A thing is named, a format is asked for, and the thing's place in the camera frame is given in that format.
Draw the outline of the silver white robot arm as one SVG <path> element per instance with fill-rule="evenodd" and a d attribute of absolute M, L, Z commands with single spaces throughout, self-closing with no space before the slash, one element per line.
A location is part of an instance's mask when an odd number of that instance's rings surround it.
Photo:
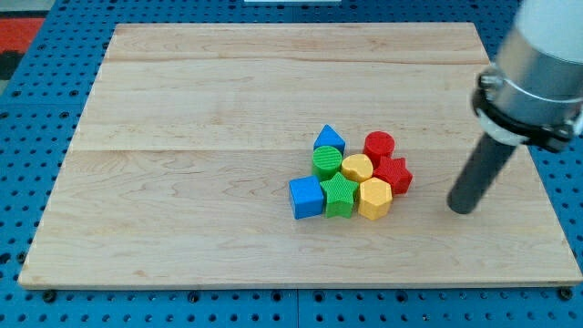
<path fill-rule="evenodd" d="M 582 131 L 582 0 L 524 0 L 473 107 L 484 132 L 508 146 L 561 151 Z"/>

